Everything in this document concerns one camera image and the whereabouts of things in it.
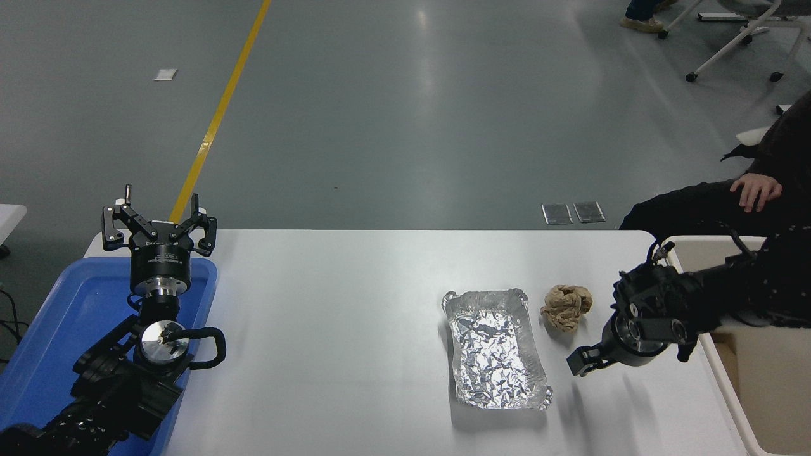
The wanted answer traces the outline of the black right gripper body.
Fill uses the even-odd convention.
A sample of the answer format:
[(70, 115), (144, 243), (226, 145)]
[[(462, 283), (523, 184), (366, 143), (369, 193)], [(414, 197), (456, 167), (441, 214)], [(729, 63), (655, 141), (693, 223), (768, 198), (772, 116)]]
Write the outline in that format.
[(602, 337), (601, 343), (608, 360), (626, 366), (646, 365), (661, 353), (660, 341), (643, 340), (637, 324), (628, 317), (612, 317), (606, 323)]

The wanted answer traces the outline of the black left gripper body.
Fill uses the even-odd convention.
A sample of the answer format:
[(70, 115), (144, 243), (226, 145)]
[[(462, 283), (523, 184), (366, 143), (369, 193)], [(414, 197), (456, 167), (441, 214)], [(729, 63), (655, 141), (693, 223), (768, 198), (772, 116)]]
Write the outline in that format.
[(168, 285), (178, 293), (191, 288), (190, 258), (193, 240), (180, 237), (174, 243), (158, 243), (145, 236), (130, 237), (130, 290), (150, 293), (159, 284)]

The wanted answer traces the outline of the person's hand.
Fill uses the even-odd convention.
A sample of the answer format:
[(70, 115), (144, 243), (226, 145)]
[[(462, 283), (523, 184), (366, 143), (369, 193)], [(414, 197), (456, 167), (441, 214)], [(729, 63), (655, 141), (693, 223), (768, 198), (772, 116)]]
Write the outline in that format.
[(768, 175), (746, 173), (736, 179), (729, 190), (738, 193), (739, 207), (745, 213), (753, 213), (763, 211), (768, 203), (779, 199), (783, 186)]

